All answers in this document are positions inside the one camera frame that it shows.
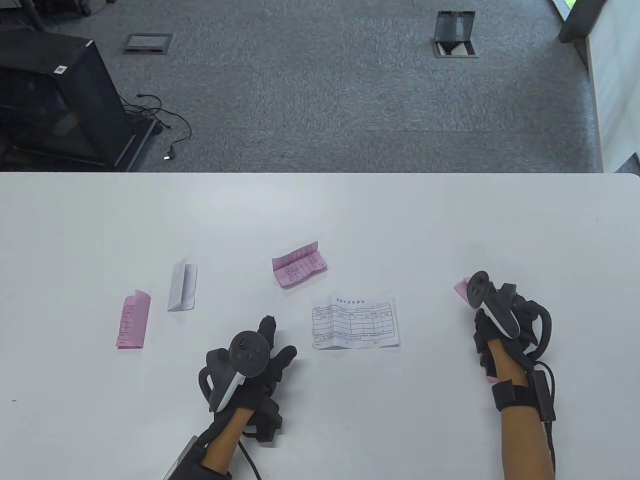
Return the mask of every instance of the pink paper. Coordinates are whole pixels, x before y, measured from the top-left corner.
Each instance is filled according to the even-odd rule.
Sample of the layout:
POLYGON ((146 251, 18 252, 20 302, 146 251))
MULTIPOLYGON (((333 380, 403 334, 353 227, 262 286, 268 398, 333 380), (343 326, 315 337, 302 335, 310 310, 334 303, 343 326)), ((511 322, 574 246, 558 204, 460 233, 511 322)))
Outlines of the pink paper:
MULTIPOLYGON (((458 295, 460 295, 462 297, 462 299, 467 302, 467 305, 469 304, 469 300, 467 299, 467 284, 469 283, 469 280, 471 279, 470 276, 466 277, 464 280, 462 280, 462 282, 456 284, 455 287, 453 287, 453 289, 458 292, 458 295)), ((486 376, 486 380, 489 383, 498 383, 498 379, 495 377, 490 377, 489 375, 486 376)))
POLYGON ((281 287, 301 282, 312 273, 326 268, 326 262, 318 252, 318 242, 310 243, 284 257, 271 259, 273 274, 281 287))
POLYGON ((470 279, 471 277, 468 276, 464 280, 462 280, 462 282, 456 284, 456 286, 453 287, 453 289, 458 292, 458 295, 462 297, 462 300, 466 301, 467 304, 469 303, 469 300, 467 299, 467 284, 469 283, 470 279))
POLYGON ((122 317, 120 318, 120 333, 118 340, 116 340, 118 350, 143 347, 150 304, 151 297, 141 290, 136 290, 135 295, 124 299, 122 317))

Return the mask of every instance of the white paper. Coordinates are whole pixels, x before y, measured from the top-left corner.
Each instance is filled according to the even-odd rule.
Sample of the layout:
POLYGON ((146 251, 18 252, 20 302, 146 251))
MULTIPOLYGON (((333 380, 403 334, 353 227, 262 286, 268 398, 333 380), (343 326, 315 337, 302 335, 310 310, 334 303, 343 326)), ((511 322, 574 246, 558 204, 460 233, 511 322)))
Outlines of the white paper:
POLYGON ((345 298, 334 294, 311 310, 313 347, 317 349, 398 346, 392 297, 345 298))
POLYGON ((196 277, 198 266, 188 264, 186 259, 173 266, 171 288, 169 289, 169 312, 191 310, 196 305, 196 277))
POLYGON ((456 48, 451 51, 451 54, 458 56, 469 55, 469 53, 467 52, 467 46, 464 42, 460 42, 458 45, 456 45, 456 48))

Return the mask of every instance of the black wristband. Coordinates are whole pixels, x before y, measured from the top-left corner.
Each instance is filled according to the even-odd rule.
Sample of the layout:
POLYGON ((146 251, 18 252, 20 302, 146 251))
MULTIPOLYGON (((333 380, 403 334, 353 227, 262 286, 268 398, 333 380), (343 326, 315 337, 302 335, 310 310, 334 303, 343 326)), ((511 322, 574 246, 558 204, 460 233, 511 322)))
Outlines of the black wristband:
POLYGON ((491 390, 495 407, 499 412, 510 406, 530 406, 536 410, 540 409, 534 388, 514 385, 511 380, 507 380, 496 383, 491 390))

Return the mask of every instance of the black glove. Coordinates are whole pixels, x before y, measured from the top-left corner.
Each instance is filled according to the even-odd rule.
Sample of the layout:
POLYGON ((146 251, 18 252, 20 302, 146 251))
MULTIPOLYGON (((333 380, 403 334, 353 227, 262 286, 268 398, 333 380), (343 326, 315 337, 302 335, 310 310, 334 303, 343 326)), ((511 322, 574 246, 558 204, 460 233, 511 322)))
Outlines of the black glove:
POLYGON ((496 327, 493 321, 485 314, 483 309, 476 312, 476 351, 480 354, 482 365, 488 377, 496 377, 495 363, 491 351, 487 345, 491 340, 499 339, 506 353, 513 358, 525 371, 533 369, 531 360, 524 351, 531 345, 538 345, 538 339, 533 332, 533 321, 538 317, 539 305, 533 301, 526 301, 521 296, 516 296, 511 311, 520 324, 520 336, 517 339, 508 339, 496 327))
MULTIPOLYGON (((258 327, 261 334, 269 343, 269 349, 273 349, 273 336, 276 332, 275 318, 267 316, 262 319, 258 327)), ((293 345, 284 347, 274 356, 264 371, 256 377, 245 379, 242 385, 236 388, 231 400, 223 409, 235 410, 236 408, 247 408, 257 410, 264 395, 271 397, 276 388, 276 383, 282 380, 282 371, 289 366, 291 360, 298 354, 298 350, 293 345)))

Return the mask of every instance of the carpet floor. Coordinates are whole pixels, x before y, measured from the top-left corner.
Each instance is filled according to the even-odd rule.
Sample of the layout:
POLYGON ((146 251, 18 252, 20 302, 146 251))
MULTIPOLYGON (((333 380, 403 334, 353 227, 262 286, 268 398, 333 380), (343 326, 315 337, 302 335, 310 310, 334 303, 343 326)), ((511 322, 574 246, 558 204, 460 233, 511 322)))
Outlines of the carpet floor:
POLYGON ((60 31, 95 40, 125 99, 190 122, 165 161, 187 129, 162 116, 143 171, 597 172, 589 76, 560 27, 547 0, 118 0, 60 31), (440 10, 476 11, 478 58, 435 58, 440 10), (125 55, 129 33, 173 42, 125 55))

